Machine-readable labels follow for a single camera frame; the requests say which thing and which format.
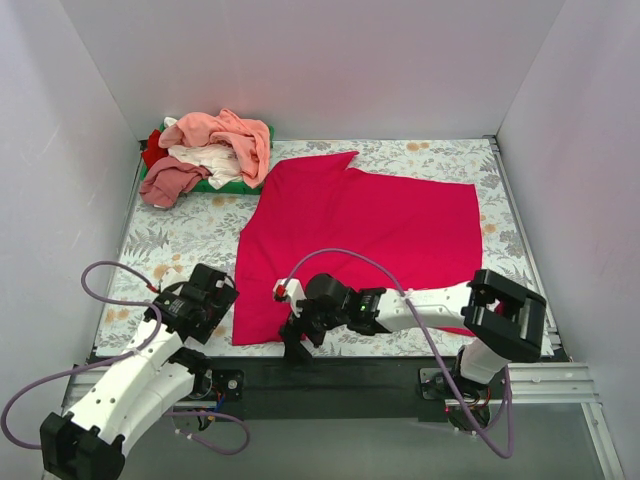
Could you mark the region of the magenta t shirt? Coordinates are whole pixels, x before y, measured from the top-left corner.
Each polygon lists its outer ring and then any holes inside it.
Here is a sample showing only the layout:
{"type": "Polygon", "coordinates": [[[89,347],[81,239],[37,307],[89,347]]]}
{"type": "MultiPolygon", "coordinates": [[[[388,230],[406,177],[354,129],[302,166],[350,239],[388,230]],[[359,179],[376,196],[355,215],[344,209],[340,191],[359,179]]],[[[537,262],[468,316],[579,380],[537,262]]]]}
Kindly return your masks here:
{"type": "Polygon", "coordinates": [[[239,236],[232,343],[278,340],[290,311],[276,282],[328,273],[356,290],[438,289],[470,280],[483,260],[481,215],[472,184],[367,173],[356,152],[288,159],[266,177],[239,236]]]}

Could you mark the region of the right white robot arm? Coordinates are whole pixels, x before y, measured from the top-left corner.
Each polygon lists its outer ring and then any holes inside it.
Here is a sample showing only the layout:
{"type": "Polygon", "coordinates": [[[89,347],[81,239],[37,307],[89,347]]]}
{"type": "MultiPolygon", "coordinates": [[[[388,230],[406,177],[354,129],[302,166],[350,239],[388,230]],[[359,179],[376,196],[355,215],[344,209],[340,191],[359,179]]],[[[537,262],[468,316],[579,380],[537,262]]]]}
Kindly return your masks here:
{"type": "Polygon", "coordinates": [[[355,290],[322,273],[307,284],[278,280],[274,298],[291,307],[279,330],[284,357],[291,363],[312,358],[303,338],[319,347],[328,331],[341,326],[364,336],[420,325],[462,327],[474,339],[462,347],[450,374],[454,389],[471,398],[508,364],[535,363],[542,356],[545,299],[491,270],[476,271],[467,283],[405,293],[390,288],[355,290]]]}

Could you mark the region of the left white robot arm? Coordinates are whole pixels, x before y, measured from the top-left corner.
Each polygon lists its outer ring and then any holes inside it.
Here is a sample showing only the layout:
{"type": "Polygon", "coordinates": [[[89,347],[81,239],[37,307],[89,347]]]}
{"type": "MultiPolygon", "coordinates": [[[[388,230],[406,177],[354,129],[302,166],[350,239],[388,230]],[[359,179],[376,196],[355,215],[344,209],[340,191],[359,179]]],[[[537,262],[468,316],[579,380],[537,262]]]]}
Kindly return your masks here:
{"type": "Polygon", "coordinates": [[[40,427],[43,465],[60,479],[116,479],[130,450],[184,399],[216,412],[238,399],[242,373],[218,370],[188,340],[205,344],[239,293],[228,274],[204,264],[189,277],[166,271],[124,359],[65,414],[40,427]]]}

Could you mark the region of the green plastic basket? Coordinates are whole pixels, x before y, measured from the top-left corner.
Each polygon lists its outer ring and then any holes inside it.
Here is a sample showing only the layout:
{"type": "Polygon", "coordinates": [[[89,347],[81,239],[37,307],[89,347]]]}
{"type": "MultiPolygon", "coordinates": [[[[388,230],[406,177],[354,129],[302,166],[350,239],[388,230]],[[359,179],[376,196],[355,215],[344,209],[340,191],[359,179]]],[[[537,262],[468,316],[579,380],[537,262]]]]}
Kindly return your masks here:
{"type": "MultiPolygon", "coordinates": [[[[267,124],[267,127],[269,129],[270,147],[273,148],[273,144],[275,140],[275,128],[273,127],[273,125],[270,125],[270,124],[267,124]]],[[[148,139],[140,140],[139,145],[140,145],[139,150],[142,158],[143,152],[146,151],[148,147],[148,139]]],[[[141,162],[142,162],[141,166],[138,169],[138,178],[140,181],[145,179],[149,170],[144,158],[142,158],[141,162]]],[[[262,191],[262,186],[259,186],[257,188],[250,188],[242,181],[231,181],[225,184],[224,186],[222,186],[221,188],[216,189],[209,184],[208,180],[202,180],[198,182],[192,190],[192,192],[196,192],[196,193],[240,194],[240,195],[259,195],[261,191],[262,191]]]]}

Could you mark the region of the white t shirt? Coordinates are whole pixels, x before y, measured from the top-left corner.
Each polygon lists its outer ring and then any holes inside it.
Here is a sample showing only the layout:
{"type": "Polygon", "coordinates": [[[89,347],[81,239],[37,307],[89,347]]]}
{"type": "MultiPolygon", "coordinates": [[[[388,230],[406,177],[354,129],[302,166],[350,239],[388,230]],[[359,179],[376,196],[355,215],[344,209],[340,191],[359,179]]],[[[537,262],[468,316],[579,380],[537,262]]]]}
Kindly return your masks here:
{"type": "Polygon", "coordinates": [[[242,181],[242,170],[235,151],[224,144],[204,147],[175,145],[168,148],[170,156],[183,163],[204,167],[209,171],[208,183],[220,189],[230,182],[242,181]]]}

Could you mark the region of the red t shirt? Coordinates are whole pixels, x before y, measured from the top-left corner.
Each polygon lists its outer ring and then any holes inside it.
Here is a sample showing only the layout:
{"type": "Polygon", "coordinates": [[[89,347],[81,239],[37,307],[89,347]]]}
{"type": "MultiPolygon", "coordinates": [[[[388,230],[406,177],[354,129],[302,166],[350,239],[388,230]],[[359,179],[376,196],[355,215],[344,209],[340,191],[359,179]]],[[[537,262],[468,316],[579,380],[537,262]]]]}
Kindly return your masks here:
{"type": "Polygon", "coordinates": [[[157,161],[168,156],[168,151],[159,146],[160,136],[160,130],[153,130],[146,141],[146,146],[141,152],[142,160],[148,170],[150,170],[157,161]]]}

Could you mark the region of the salmon pink t shirt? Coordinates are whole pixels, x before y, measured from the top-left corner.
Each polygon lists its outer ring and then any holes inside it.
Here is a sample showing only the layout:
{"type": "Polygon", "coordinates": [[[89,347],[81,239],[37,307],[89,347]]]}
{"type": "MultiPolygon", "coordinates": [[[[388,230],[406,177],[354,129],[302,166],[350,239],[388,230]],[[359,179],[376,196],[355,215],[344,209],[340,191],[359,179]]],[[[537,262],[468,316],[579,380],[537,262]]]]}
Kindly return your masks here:
{"type": "Polygon", "coordinates": [[[214,144],[227,145],[235,152],[240,175],[247,186],[256,188],[264,181],[270,165],[271,134],[260,120],[240,118],[226,108],[217,116],[191,112],[166,126],[158,140],[164,149],[214,144]]]}

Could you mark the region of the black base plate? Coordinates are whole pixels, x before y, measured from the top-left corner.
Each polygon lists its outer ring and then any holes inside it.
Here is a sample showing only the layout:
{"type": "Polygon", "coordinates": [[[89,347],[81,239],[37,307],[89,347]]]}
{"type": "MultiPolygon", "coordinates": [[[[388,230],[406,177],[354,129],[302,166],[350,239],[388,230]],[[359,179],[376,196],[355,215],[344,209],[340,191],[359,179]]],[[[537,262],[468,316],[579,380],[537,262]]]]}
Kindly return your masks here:
{"type": "Polygon", "coordinates": [[[214,388],[174,409],[215,409],[242,420],[409,418],[445,422],[455,408],[430,391],[430,357],[319,357],[293,366],[280,357],[212,357],[214,388]]]}

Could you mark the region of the aluminium frame rail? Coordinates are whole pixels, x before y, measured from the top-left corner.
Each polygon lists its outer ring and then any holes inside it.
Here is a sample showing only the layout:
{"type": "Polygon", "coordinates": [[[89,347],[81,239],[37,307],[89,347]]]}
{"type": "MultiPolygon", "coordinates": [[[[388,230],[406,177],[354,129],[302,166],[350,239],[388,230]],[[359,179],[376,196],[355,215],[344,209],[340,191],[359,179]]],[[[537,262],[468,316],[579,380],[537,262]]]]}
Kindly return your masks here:
{"type": "Polygon", "coordinates": [[[175,433],[189,420],[164,419],[129,455],[126,479],[620,479],[600,395],[581,363],[512,365],[514,418],[497,418],[498,458],[448,421],[409,418],[248,420],[216,423],[210,441],[242,445],[222,456],[175,433]]]}

